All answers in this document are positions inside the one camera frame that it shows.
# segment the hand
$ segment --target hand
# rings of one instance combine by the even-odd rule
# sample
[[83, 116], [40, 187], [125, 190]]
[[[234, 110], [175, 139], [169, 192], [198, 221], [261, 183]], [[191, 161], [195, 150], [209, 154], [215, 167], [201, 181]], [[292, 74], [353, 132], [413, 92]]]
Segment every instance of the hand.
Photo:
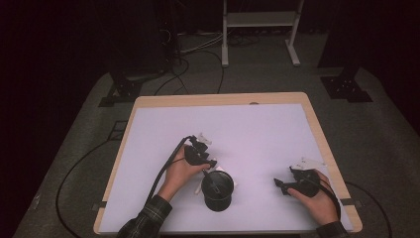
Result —
[[[319, 171], [315, 170], [315, 172], [321, 179], [321, 184], [327, 189], [331, 190], [328, 178]], [[324, 191], [319, 190], [318, 193], [313, 197], [303, 195], [293, 188], [289, 188], [287, 192], [300, 200], [300, 202], [302, 202], [303, 205], [308, 208], [312, 217], [316, 220], [316, 222], [318, 222], [318, 224], [326, 225], [328, 223], [339, 220], [334, 202]]]
[[202, 170], [210, 169], [209, 164], [201, 166], [192, 166], [185, 160], [183, 145], [172, 164], [166, 170], [163, 185], [157, 193], [161, 198], [170, 201], [173, 196], [191, 179], [194, 175], [200, 173]]

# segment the person's left hand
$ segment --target person's left hand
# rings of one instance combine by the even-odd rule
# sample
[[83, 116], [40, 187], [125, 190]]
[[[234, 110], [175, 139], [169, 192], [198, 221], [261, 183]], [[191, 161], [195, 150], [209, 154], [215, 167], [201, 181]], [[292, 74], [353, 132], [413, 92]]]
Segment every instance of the person's left hand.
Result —
[[161, 198], [170, 201], [173, 196], [191, 179], [194, 175], [201, 172], [202, 170], [210, 169], [209, 164], [201, 166], [192, 166], [185, 160], [184, 148], [187, 145], [183, 145], [169, 168], [166, 169], [166, 176], [164, 178], [163, 185], [160, 187], [159, 195]]

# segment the metal stand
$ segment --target metal stand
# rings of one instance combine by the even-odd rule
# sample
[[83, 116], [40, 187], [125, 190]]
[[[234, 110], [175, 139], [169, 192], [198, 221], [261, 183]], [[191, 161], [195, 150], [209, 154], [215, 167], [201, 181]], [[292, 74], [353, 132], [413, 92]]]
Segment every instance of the metal stand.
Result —
[[114, 81], [108, 95], [103, 97], [99, 107], [112, 107], [115, 103], [134, 102], [139, 97], [143, 82], [130, 81], [122, 71], [111, 71]]
[[349, 102], [372, 102], [367, 92], [355, 81], [358, 65], [345, 66], [338, 76], [321, 77], [322, 83], [332, 99], [347, 99]]
[[286, 40], [287, 50], [294, 66], [300, 66], [293, 43], [296, 37], [304, 0], [300, 0], [296, 11], [288, 12], [247, 12], [228, 13], [227, 0], [223, 1], [223, 43], [222, 66], [229, 65], [228, 28], [230, 27], [282, 27], [291, 26], [290, 39]]

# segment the handheld controller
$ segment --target handheld controller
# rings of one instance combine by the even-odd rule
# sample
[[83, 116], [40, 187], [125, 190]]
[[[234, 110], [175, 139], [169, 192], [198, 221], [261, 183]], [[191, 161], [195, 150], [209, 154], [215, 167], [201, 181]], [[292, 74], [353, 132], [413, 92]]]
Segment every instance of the handheld controller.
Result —
[[300, 193], [313, 197], [319, 191], [320, 178], [314, 170], [300, 171], [290, 168], [296, 182], [283, 182], [274, 178], [275, 185], [281, 188], [283, 195], [290, 195], [287, 190], [291, 187]]
[[217, 161], [207, 160], [209, 154], [205, 152], [208, 148], [206, 144], [197, 141], [197, 138], [194, 136], [191, 136], [189, 141], [191, 142], [192, 146], [185, 146], [185, 160], [192, 166], [209, 164], [211, 168], [214, 168], [217, 164]]

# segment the gray carpet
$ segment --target gray carpet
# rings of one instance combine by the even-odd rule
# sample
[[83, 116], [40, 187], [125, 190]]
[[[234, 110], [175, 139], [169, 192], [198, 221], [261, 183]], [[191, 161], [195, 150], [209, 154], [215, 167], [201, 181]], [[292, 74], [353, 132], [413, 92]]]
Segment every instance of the gray carpet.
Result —
[[[356, 81], [373, 102], [349, 103], [330, 99], [320, 76], [337, 75], [340, 68], [317, 68], [327, 35], [298, 34], [295, 47], [301, 67], [291, 64], [284, 39], [286, 36], [261, 37], [257, 44], [230, 48], [230, 66], [224, 68], [220, 93], [303, 91], [309, 96], [321, 127], [341, 170], [343, 178], [368, 190], [383, 206], [393, 237], [419, 237], [417, 210], [420, 200], [420, 139], [384, 92], [379, 80], [361, 69]], [[203, 37], [182, 37], [182, 47], [192, 48], [208, 41]], [[220, 45], [206, 49], [220, 55]], [[216, 93], [222, 76], [219, 60], [208, 53], [183, 57], [188, 71], [168, 83], [158, 94]], [[183, 65], [174, 71], [181, 73]], [[141, 95], [154, 95], [173, 74], [144, 84]], [[114, 123], [128, 120], [133, 103], [98, 107], [112, 80], [109, 74], [98, 78], [74, 121], [68, 135], [29, 208], [15, 237], [72, 237], [55, 213], [57, 189], [67, 172], [90, 150], [107, 141]], [[99, 237], [93, 233], [94, 205], [103, 196], [120, 142], [109, 141], [76, 165], [59, 197], [65, 223], [81, 237]], [[364, 224], [352, 237], [387, 237], [384, 217], [364, 192], [348, 186], [358, 202]], [[316, 237], [302, 234], [301, 237]]]

